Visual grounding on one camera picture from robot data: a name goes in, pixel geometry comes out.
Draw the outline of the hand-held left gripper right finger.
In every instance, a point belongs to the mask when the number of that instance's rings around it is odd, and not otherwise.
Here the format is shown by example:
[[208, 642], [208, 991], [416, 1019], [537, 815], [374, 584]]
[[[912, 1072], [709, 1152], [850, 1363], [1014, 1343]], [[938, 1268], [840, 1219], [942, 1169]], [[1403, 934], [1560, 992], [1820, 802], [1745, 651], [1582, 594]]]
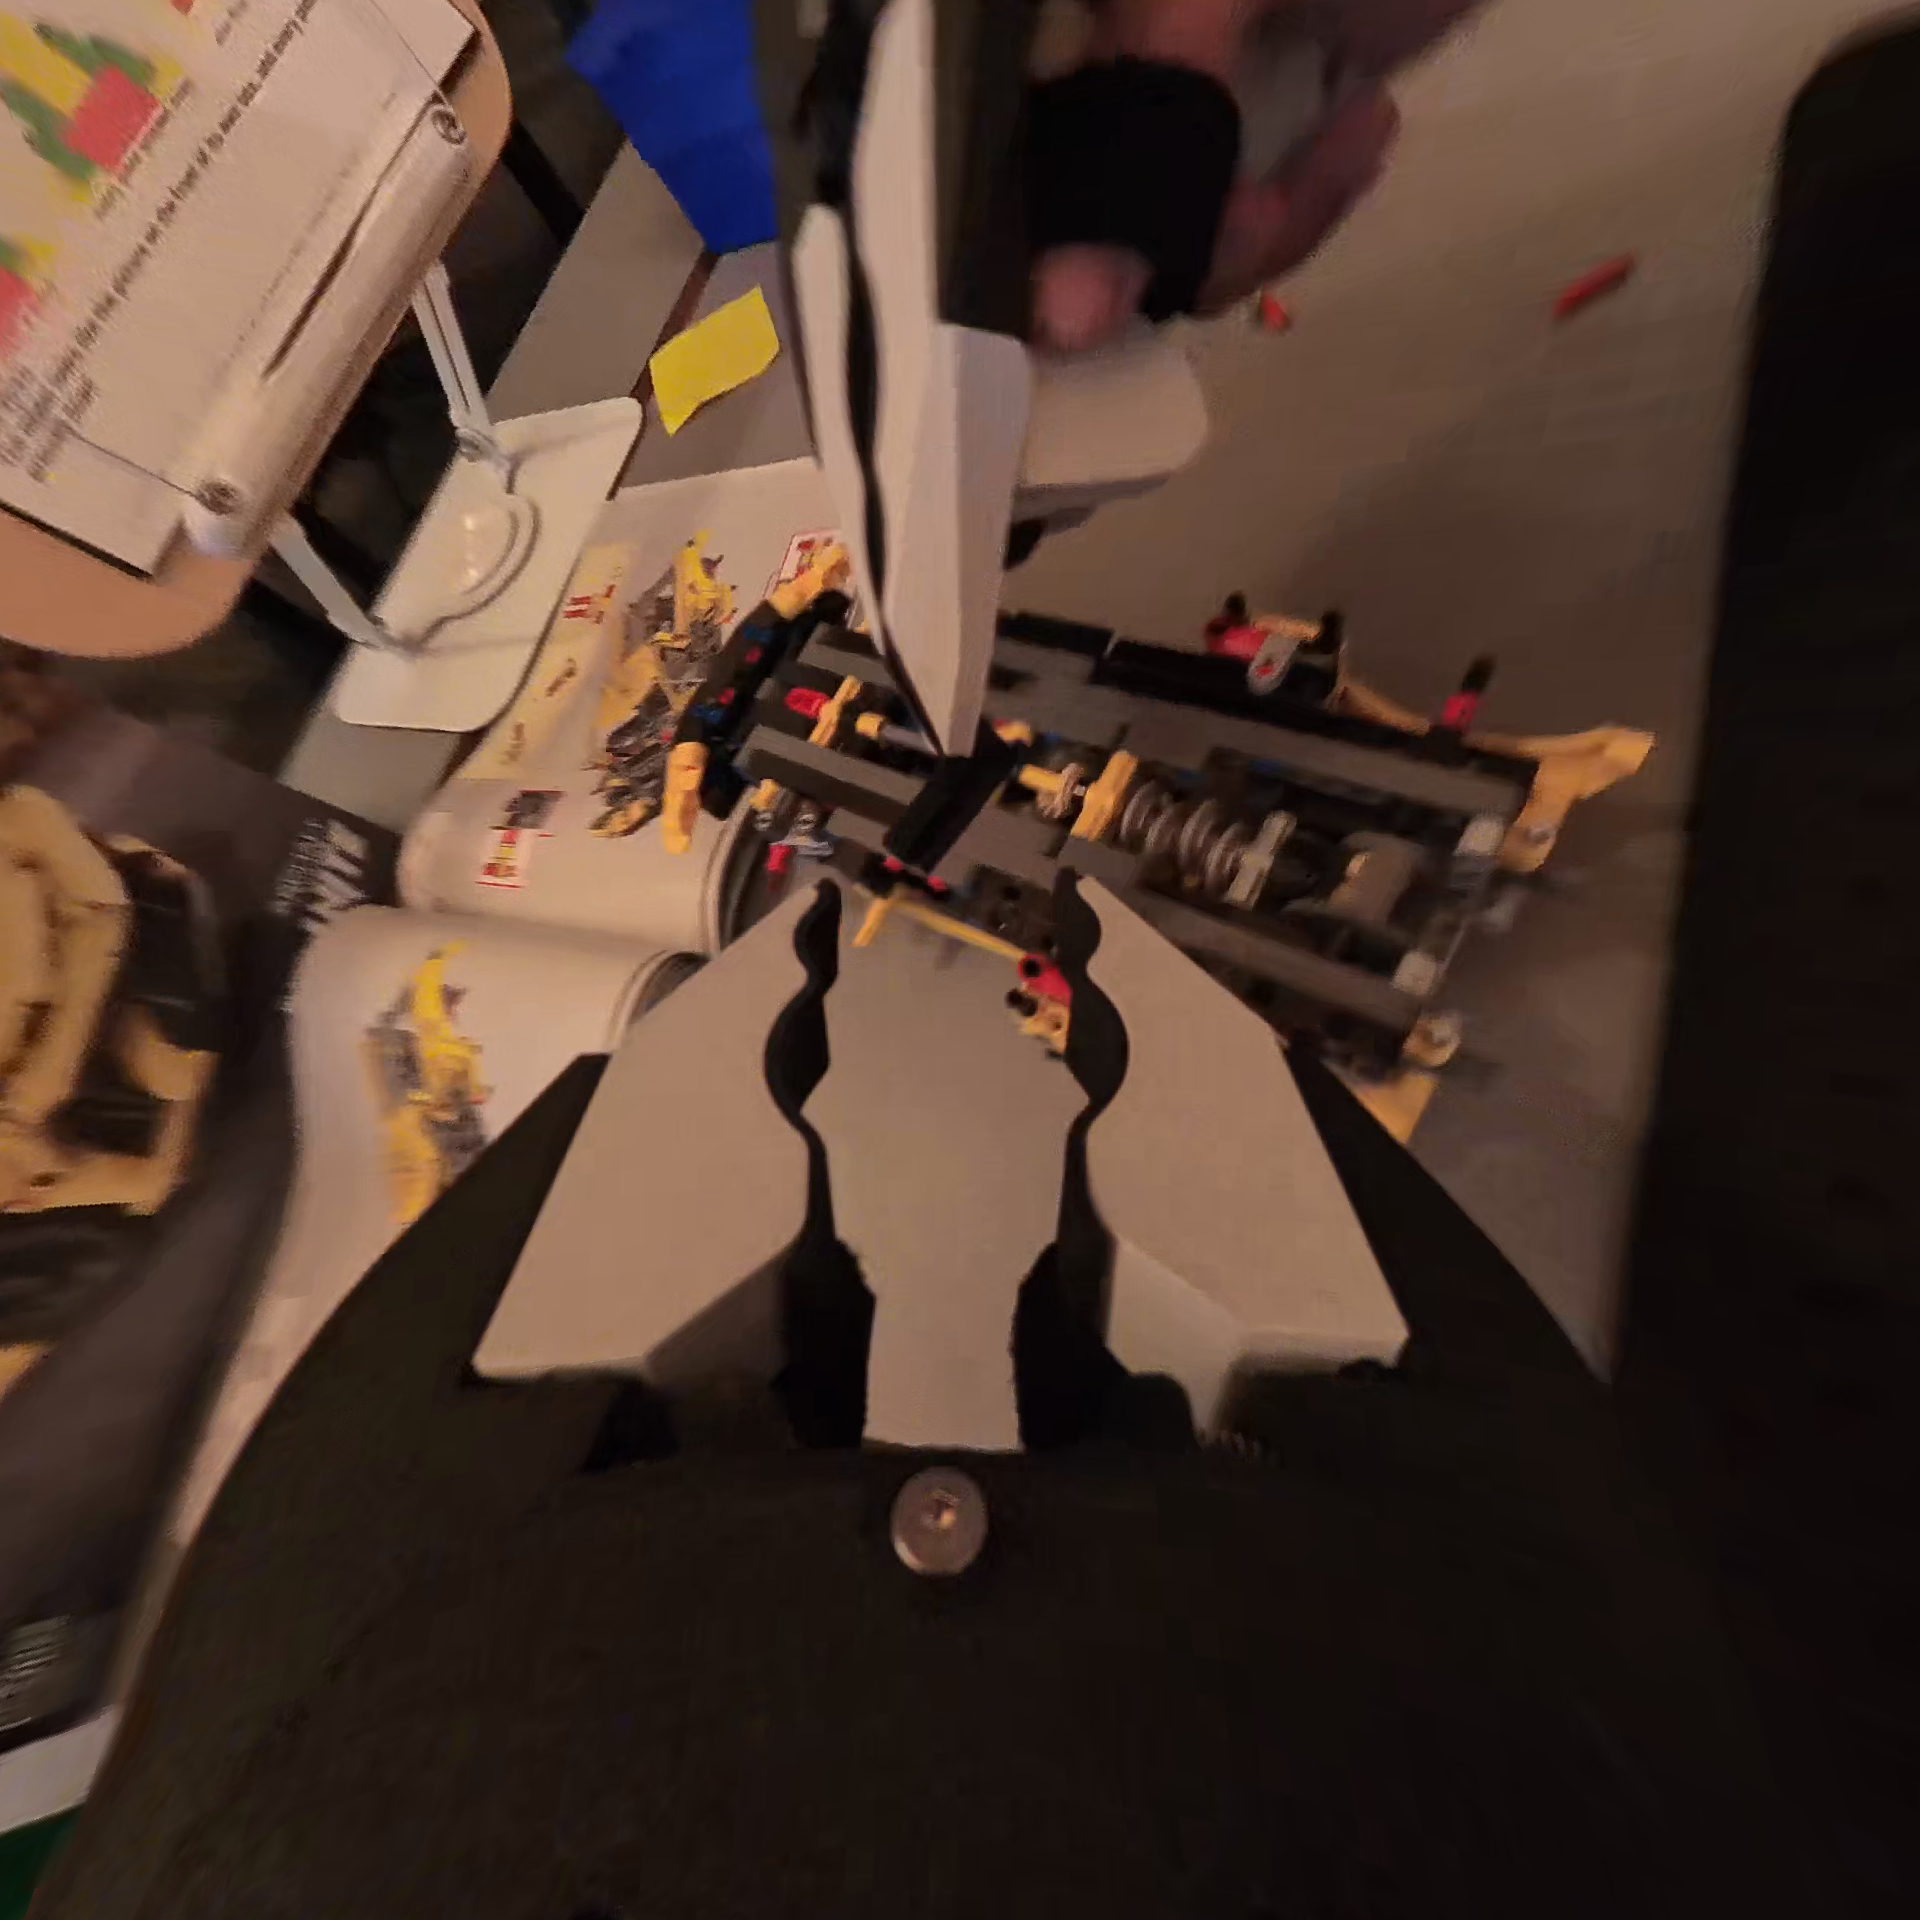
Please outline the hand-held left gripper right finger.
[[1017, 1294], [1022, 1449], [1212, 1438], [1261, 1382], [1400, 1366], [1405, 1314], [1277, 1033], [1082, 874], [1054, 960], [1082, 1107]]

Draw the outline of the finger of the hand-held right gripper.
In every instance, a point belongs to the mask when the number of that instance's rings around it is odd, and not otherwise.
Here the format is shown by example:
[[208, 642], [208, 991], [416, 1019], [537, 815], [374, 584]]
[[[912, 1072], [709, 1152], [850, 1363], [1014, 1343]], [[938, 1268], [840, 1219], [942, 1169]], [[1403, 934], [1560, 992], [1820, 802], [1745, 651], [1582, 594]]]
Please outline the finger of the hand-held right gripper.
[[993, 660], [1034, 376], [1024, 9], [883, 6], [861, 104], [861, 224], [901, 270], [901, 686], [969, 756]]
[[899, 660], [901, 270], [857, 208], [808, 204], [788, 251], [811, 440], [868, 616]]

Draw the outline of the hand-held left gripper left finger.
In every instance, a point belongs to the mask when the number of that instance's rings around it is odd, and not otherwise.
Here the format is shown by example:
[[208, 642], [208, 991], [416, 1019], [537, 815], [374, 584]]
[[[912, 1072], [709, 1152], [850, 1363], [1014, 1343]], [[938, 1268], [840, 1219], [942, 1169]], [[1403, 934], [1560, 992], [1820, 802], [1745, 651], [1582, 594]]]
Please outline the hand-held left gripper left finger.
[[482, 1379], [616, 1376], [665, 1402], [757, 1382], [803, 1448], [860, 1448], [873, 1292], [808, 1115], [842, 919], [836, 883], [793, 894], [610, 1052], [474, 1351]]

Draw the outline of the yellow brick car model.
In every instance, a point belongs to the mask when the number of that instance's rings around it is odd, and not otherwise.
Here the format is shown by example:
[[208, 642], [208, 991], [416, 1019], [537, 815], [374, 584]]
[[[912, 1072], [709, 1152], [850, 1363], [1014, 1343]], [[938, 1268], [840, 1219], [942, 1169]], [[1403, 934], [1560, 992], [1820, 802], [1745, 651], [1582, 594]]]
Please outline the yellow brick car model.
[[1544, 881], [1576, 810], [1634, 777], [1636, 727], [1512, 734], [1467, 663], [1438, 716], [1348, 665], [1341, 614], [1230, 594], [1198, 651], [1001, 616], [986, 727], [944, 761], [857, 627], [830, 535], [798, 539], [755, 609], [704, 535], [638, 601], [649, 824], [689, 855], [747, 831], [738, 924], [811, 860], [856, 884], [856, 946], [912, 928], [1006, 968], [1014, 1027], [1061, 1058], [1074, 991], [1054, 884], [1094, 878], [1324, 1058], [1408, 1143], [1460, 1049], [1445, 988], [1469, 927]]

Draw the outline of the grey desk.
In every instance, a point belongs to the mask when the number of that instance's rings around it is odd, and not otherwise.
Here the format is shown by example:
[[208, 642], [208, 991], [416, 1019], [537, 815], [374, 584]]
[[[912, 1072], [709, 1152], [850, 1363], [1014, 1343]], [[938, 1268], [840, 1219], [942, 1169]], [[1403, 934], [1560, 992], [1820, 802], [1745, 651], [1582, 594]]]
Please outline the grey desk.
[[[1414, 84], [1414, 179], [1357, 265], [1324, 276], [1304, 359], [1208, 352], [1238, 419], [1173, 506], [1125, 535], [1252, 554], [1230, 480], [1277, 486], [1293, 585], [1340, 585], [1382, 658], [1515, 651], [1501, 719], [1625, 700], [1666, 744], [1646, 801], [1576, 828], [1593, 890], [1531, 907], [1467, 968], [1491, 1058], [1442, 1094], [1419, 1155], [1514, 1255], [1588, 1366], [1616, 1361], [1669, 988], [1682, 812], [1745, 304], [1758, 270], [1763, 90], [1723, 91], [1741, 6], [1500, 6]], [[1572, 322], [1552, 296], [1640, 254]]]

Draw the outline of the person's right hand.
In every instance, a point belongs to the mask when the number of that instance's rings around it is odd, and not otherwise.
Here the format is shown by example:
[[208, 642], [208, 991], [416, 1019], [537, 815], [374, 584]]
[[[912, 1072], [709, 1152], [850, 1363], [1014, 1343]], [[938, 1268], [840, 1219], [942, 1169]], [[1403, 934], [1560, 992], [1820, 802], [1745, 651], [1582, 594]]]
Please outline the person's right hand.
[[[1212, 319], [1299, 270], [1368, 200], [1395, 148], [1401, 111], [1393, 84], [1427, 59], [1481, 2], [1099, 2], [1085, 34], [1097, 62], [1133, 58], [1236, 80], [1266, 16], [1310, 11], [1331, 27], [1350, 76], [1312, 142], [1277, 171], [1238, 176], [1217, 232], [1196, 314]], [[1115, 248], [1057, 248], [1034, 267], [1029, 339], [1049, 352], [1088, 352], [1142, 314], [1150, 273]]]

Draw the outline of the yellow paper note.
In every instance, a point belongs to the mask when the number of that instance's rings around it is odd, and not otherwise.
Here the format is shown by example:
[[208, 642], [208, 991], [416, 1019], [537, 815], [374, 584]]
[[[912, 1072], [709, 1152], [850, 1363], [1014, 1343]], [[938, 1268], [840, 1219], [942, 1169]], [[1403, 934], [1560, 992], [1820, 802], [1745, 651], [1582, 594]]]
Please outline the yellow paper note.
[[704, 407], [758, 379], [779, 352], [774, 314], [758, 286], [677, 331], [648, 364], [664, 432], [677, 436]]

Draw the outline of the open instruction booklet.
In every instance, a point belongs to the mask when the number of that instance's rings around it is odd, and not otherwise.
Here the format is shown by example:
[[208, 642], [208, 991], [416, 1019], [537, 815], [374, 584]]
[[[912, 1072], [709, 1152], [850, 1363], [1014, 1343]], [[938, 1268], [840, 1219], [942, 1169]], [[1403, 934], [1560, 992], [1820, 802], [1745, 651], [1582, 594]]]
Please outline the open instruction booklet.
[[665, 849], [674, 724], [738, 623], [832, 543], [811, 460], [626, 490], [478, 748], [401, 839], [398, 902], [308, 946], [297, 1167], [268, 1304], [318, 1319], [576, 1058], [723, 948], [747, 831]]

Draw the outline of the blue plastic bin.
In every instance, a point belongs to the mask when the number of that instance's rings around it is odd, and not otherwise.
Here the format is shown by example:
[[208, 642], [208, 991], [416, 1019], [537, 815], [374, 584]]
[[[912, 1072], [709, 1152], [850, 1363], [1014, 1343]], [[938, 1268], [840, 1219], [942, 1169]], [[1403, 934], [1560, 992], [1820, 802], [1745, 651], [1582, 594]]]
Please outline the blue plastic bin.
[[753, 6], [596, 2], [566, 47], [710, 254], [779, 235]]

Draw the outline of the toy car box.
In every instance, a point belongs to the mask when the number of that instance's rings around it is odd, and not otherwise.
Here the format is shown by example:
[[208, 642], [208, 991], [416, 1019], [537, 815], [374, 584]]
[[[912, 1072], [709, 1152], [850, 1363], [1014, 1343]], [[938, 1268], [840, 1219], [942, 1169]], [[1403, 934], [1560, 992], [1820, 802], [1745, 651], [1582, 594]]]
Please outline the toy car box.
[[293, 1179], [285, 1001], [394, 831], [94, 702], [4, 723], [3, 1739], [113, 1696]]

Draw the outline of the scattered small brick pins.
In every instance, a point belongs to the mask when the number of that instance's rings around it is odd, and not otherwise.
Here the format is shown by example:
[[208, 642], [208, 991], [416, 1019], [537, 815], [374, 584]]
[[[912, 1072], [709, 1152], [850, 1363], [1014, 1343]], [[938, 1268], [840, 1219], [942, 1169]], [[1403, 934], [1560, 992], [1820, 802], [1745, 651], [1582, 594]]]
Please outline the scattered small brick pins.
[[[1568, 280], [1549, 300], [1545, 314], [1552, 324], [1572, 322], [1577, 316], [1590, 312], [1596, 304], [1616, 297], [1636, 275], [1640, 254], [1622, 251], [1593, 264], [1582, 275]], [[1296, 319], [1291, 307], [1275, 292], [1261, 291], [1249, 304], [1249, 319], [1261, 335], [1288, 335]]]

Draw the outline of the black perforated board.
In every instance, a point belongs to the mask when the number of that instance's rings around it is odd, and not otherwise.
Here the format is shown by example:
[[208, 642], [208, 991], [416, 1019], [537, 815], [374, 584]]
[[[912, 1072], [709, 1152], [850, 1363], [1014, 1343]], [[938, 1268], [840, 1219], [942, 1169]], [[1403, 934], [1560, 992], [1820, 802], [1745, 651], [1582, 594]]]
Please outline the black perforated board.
[[1773, 153], [1616, 1390], [1766, 1791], [1729, 1916], [1917, 1916], [1917, 34]]

